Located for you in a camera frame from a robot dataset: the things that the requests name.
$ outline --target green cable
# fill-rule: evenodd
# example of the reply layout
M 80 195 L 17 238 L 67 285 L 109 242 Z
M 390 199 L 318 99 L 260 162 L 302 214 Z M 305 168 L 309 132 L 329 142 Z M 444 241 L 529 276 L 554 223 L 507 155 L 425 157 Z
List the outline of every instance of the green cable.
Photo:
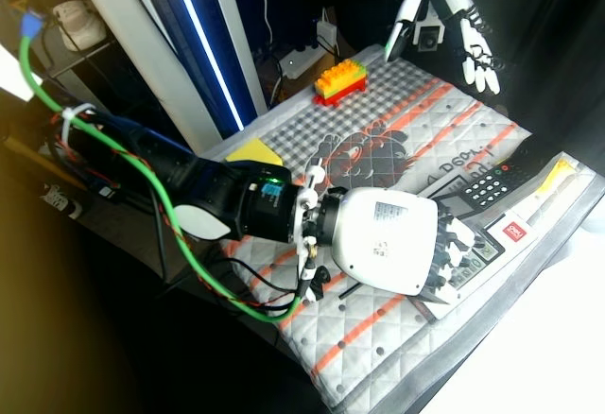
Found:
M 29 45 L 31 44 L 31 39 L 27 36 L 24 36 L 21 39 L 21 43 L 19 45 L 19 62 L 21 63 L 21 71 L 26 79 L 27 84 L 33 90 L 37 97 L 53 112 L 61 113 L 63 107 L 59 105 L 50 95 L 46 93 L 46 91 L 36 83 L 34 77 L 31 74 L 31 66 L 29 65 Z M 208 285 L 210 285 L 217 293 L 226 297 L 229 302 L 235 305 L 237 308 L 242 310 L 244 313 L 247 313 L 251 317 L 255 319 L 259 319 L 264 322 L 279 322 L 283 319 L 286 319 L 298 307 L 301 302 L 300 297 L 294 298 L 292 304 L 288 307 L 288 309 L 281 315 L 271 317 L 264 313 L 258 312 L 253 308 L 250 308 L 246 304 L 237 300 L 234 293 L 231 290 L 227 289 L 223 286 L 217 279 L 215 279 L 210 272 L 208 272 L 196 259 L 195 255 L 191 252 L 191 250 L 187 247 L 187 244 L 183 239 L 180 239 L 179 236 L 182 235 L 181 226 L 179 225 L 179 220 L 177 219 L 174 208 L 172 207 L 172 202 L 170 201 L 170 197 L 164 189 L 164 186 L 160 182 L 155 173 L 149 169 L 141 160 L 137 157 L 132 156 L 128 153 L 128 151 L 122 147 L 119 143 L 117 143 L 113 138 L 108 137 L 103 132 L 98 130 L 95 126 L 92 126 L 84 121 L 82 121 L 78 117 L 74 117 L 71 121 L 72 125 L 76 128 L 84 131 L 89 134 L 91 137 L 96 138 L 96 140 L 105 144 L 117 151 L 129 164 L 134 166 L 137 170 L 139 170 L 153 185 L 153 188 L 158 193 L 158 197 L 164 206 L 166 215 L 168 216 L 168 220 L 172 225 L 172 228 L 175 231 L 175 238 L 177 240 L 177 244 L 179 245 L 182 254 L 184 255 L 187 262 L 191 265 L 191 267 L 195 270 L 195 272 L 201 277 Z

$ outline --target red logo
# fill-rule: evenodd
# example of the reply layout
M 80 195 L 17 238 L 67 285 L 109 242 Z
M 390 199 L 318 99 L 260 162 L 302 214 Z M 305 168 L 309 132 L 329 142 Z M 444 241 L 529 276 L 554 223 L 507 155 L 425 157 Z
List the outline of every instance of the red logo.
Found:
M 515 222 L 511 222 L 510 225 L 503 230 L 503 232 L 514 242 L 519 242 L 523 236 L 527 234 L 527 232 Z

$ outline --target power strip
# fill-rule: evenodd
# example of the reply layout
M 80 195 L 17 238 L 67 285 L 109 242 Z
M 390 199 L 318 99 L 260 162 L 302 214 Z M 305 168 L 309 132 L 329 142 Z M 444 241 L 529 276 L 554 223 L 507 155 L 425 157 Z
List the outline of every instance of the power strip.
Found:
M 320 36 L 321 43 L 334 47 L 337 43 L 337 28 L 336 26 L 319 21 L 318 22 L 318 37 Z M 323 47 L 317 48 L 306 47 L 302 52 L 292 50 L 280 60 L 284 77 L 294 80 L 300 77 L 304 71 L 310 68 L 317 61 L 328 53 Z

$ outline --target checkered pattern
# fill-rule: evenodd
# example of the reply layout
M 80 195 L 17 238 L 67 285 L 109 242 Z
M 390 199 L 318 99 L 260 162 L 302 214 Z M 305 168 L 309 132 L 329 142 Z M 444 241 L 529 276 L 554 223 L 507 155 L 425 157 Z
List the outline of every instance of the checkered pattern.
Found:
M 331 134 L 342 139 L 368 126 L 433 79 L 403 60 L 386 64 L 380 59 L 368 67 L 365 92 L 347 95 L 337 107 L 310 104 L 262 138 L 279 154 L 295 178 L 304 174 L 307 161 L 317 152 L 325 136 Z
M 303 174 L 309 159 L 318 152 L 332 153 L 345 138 L 350 139 L 345 143 L 351 146 L 358 143 L 355 139 L 363 137 L 355 135 L 356 132 L 384 116 L 387 110 L 392 110 L 431 80 L 433 84 L 426 93 L 390 116 L 387 126 L 401 123 L 400 118 L 409 116 L 424 98 L 445 85 L 402 60 L 385 65 L 376 59 L 367 67 L 369 85 L 365 93 L 354 93 L 342 99 L 336 108 L 309 104 L 279 127 L 265 132 L 264 136 L 260 133 L 261 140 L 282 157 L 285 166 L 292 169 L 296 177 Z M 413 165 L 406 168 L 393 186 L 410 192 L 421 191 L 430 182 L 469 163 L 482 149 L 487 149 L 480 162 L 467 171 L 468 180 L 479 176 L 494 162 L 511 154 L 527 136 L 524 129 L 512 127 L 506 117 L 477 105 L 471 97 L 453 88 L 431 103 L 428 110 L 419 112 L 413 122 L 406 122 L 401 131 L 406 135 L 403 142 L 405 156 L 422 155 L 413 160 Z M 489 147 L 494 139 L 498 140 L 497 145 Z M 401 150 L 394 143 L 378 143 L 384 144 L 385 152 L 373 152 L 367 164 L 360 166 L 360 170 L 373 170 L 368 177 L 372 185 L 385 179 L 381 175 L 397 174 L 393 165 L 397 157 L 395 148 Z M 594 176 L 594 173 L 587 170 L 586 176 Z M 577 194 L 559 193 L 569 204 Z M 563 204 L 557 212 L 541 215 L 540 221 L 532 224 L 538 235 L 545 235 L 565 207 Z M 548 212 L 551 211 L 553 208 L 548 206 Z M 238 247 L 235 256 L 249 262 L 257 271 L 270 267 L 270 272 L 264 275 L 273 283 L 293 286 L 297 260 L 296 257 L 285 257 L 291 250 L 291 245 L 251 238 Z M 313 382 L 325 403 L 334 412 L 361 414 L 375 410 L 392 412 L 381 410 L 381 402 L 397 396 L 401 387 L 413 394 L 421 394 L 429 388 L 434 375 L 418 380 L 410 373 L 464 329 L 470 318 L 518 268 L 521 260 L 517 266 L 508 264 L 476 294 L 436 323 L 429 324 L 410 300 L 401 300 L 387 313 L 378 313 L 380 319 L 370 325 L 368 318 L 379 312 L 393 294 L 363 286 L 341 301 L 338 295 L 355 281 L 340 271 L 329 250 L 320 249 L 317 262 L 330 271 L 333 282 L 326 285 L 320 302 L 301 307 L 292 320 L 281 323 L 280 331 L 303 368 L 314 375 Z M 233 270 L 244 283 L 251 284 L 252 277 L 247 271 L 239 266 L 234 266 Z M 259 302 L 274 299 L 279 294 L 263 284 L 256 285 L 252 292 Z M 351 335 L 354 339 L 345 342 Z M 334 358 L 320 371 L 314 371 L 335 346 L 338 350 Z

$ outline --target blue connector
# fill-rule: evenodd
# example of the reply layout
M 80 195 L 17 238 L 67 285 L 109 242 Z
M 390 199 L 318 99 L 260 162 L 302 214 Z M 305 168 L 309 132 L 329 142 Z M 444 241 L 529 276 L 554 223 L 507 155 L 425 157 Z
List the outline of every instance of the blue connector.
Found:
M 44 20 L 26 12 L 21 20 L 21 36 L 27 36 L 29 39 L 34 39 L 44 25 Z

